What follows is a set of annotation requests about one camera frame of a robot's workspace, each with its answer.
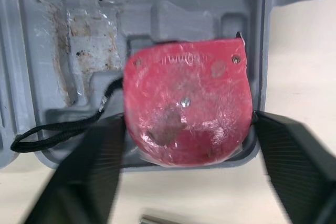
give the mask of black strap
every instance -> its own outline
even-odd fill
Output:
[[[37,126],[22,135],[17,135],[11,145],[14,152],[27,153],[46,150],[62,143],[73,136],[83,133],[87,128],[96,123],[105,111],[105,105],[117,89],[122,89],[122,78],[110,83],[102,98],[98,111],[90,118],[78,120],[74,122],[52,123]],[[33,142],[21,142],[23,139],[33,135],[41,130],[60,131],[54,136]]]

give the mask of plastic tray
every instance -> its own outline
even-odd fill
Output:
[[[166,41],[233,38],[241,31],[254,108],[263,110],[270,12],[297,1],[1,0],[0,167],[17,156],[9,149],[16,134],[91,115],[132,53]],[[105,116],[117,112],[121,92]],[[77,144],[73,139],[36,155],[55,168]],[[252,129],[241,152],[205,168],[242,165],[258,151]],[[129,137],[124,167],[164,169],[140,160]]]

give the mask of screw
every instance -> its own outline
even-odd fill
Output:
[[[183,98],[180,102],[181,106],[186,108],[186,107],[189,107],[190,105],[190,99],[189,98]]]
[[[240,63],[240,56],[238,56],[238,55],[233,55],[233,56],[232,56],[232,62],[233,62],[234,64],[239,64],[239,63]]]

